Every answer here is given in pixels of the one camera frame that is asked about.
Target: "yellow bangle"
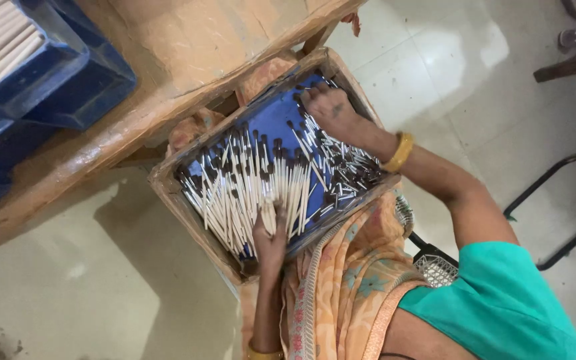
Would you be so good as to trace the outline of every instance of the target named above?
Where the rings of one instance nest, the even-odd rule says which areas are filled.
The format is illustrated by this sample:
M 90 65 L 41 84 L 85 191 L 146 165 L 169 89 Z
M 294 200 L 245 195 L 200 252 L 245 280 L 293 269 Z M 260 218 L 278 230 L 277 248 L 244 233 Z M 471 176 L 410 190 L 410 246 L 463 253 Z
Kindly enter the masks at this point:
M 414 138 L 410 133 L 398 133 L 399 147 L 395 155 L 386 163 L 382 164 L 381 168 L 388 172 L 397 172 L 408 159 L 408 155 L 412 151 L 414 145 Z
M 256 352 L 250 343 L 248 343 L 248 360 L 282 360 L 284 358 L 283 351 L 277 351 L 272 354 L 262 354 Z

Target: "hand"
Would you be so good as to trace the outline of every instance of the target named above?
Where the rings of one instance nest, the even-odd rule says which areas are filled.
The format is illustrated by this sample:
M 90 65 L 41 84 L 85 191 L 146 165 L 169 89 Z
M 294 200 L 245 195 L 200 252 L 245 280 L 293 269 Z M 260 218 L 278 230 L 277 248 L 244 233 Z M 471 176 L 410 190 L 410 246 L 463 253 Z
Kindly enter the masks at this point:
M 301 94 L 306 111 L 330 136 L 356 147 L 363 147 L 362 134 L 374 124 L 355 112 L 348 94 L 332 89 L 326 83 L 318 83 Z
M 271 236 L 264 226 L 261 211 L 257 212 L 257 219 L 252 228 L 252 238 L 257 250 L 259 262 L 260 282 L 274 286 L 279 279 L 279 272 L 284 264 L 286 254 L 286 210 L 283 206 L 275 205 L 277 228 Z

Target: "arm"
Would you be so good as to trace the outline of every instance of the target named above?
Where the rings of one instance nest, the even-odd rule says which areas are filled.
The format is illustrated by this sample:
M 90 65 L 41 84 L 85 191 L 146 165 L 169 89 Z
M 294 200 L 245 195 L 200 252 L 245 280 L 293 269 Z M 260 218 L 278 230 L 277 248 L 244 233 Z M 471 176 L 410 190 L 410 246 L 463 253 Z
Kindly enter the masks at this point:
M 388 162 L 395 154 L 397 135 L 359 116 L 347 94 L 320 83 L 301 96 L 309 114 L 327 134 Z M 486 187 L 464 169 L 422 147 L 414 146 L 400 173 L 441 200 L 452 217 L 457 247 L 482 241 L 518 244 L 512 227 Z
M 264 227 L 261 211 L 252 229 L 259 260 L 259 292 L 255 310 L 255 324 L 250 347 L 262 354 L 282 350 L 279 323 L 282 311 L 280 273 L 286 250 L 285 209 L 276 207 L 277 230 L 270 236 Z

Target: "floor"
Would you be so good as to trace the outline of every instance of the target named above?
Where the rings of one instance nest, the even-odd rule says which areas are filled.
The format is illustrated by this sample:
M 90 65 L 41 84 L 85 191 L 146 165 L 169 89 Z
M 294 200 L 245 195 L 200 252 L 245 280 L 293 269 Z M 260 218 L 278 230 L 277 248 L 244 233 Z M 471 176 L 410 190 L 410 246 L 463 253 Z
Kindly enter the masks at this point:
M 389 130 L 482 180 L 501 207 L 576 152 L 576 77 L 536 84 L 575 25 L 559 0 L 370 0 L 336 50 Z M 238 303 L 140 168 L 108 171 L 0 247 L 0 359 L 238 359 Z M 454 258 L 443 205 L 406 182 L 415 231 Z M 576 164 L 514 213 L 535 261 L 576 232 Z M 407 244 L 407 250 L 416 251 Z M 576 249 L 542 273 L 576 324 Z

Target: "woman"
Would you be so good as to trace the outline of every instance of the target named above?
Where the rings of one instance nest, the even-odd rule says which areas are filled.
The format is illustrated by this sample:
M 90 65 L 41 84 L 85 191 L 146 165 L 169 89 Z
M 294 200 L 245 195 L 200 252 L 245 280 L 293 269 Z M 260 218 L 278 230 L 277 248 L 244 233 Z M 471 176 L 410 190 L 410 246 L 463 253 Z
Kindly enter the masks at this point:
M 343 90 L 302 94 L 327 134 L 377 157 L 450 210 L 459 278 L 432 289 L 403 252 L 411 231 L 395 188 L 283 267 L 285 213 L 253 230 L 260 280 L 250 359 L 576 359 L 576 330 L 485 186 L 357 115 Z

